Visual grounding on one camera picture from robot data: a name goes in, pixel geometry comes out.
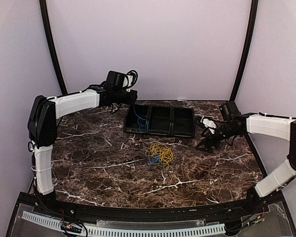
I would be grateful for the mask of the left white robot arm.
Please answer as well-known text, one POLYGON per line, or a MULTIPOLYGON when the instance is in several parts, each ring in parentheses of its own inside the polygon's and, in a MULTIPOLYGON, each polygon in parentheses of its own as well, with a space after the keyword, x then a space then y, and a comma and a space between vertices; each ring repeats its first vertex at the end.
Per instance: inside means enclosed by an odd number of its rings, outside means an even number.
POLYGON ((109 71, 101 84, 91 84, 86 89, 67 95, 45 97, 34 100, 27 128, 28 150, 32 153, 31 169, 36 178, 36 190, 43 196, 54 191, 52 182, 51 155, 57 138, 58 121, 67 115, 113 104, 134 105, 137 91, 132 87, 138 80, 138 73, 109 71))

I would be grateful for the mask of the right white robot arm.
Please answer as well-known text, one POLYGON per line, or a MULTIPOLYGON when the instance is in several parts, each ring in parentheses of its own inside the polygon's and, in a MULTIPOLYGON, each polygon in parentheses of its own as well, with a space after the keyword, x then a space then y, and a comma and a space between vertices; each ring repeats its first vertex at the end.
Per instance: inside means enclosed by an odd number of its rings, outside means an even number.
POLYGON ((289 143, 286 159, 252 188, 253 195, 242 202, 242 210, 253 214, 261 206, 260 198, 286 187, 296 178, 296 117, 285 117, 267 113, 242 114, 234 101, 219 107, 223 121, 201 116, 199 125, 204 128, 203 139, 196 150, 213 153, 221 141, 235 139, 246 134, 262 135, 289 143))

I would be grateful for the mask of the black three-compartment bin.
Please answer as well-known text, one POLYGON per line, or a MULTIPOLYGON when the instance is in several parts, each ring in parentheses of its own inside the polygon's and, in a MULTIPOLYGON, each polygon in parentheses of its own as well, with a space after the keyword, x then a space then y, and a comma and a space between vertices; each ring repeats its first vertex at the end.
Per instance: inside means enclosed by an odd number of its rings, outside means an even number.
POLYGON ((149 136, 194 138, 194 110, 135 104, 128 109, 123 131, 149 136))

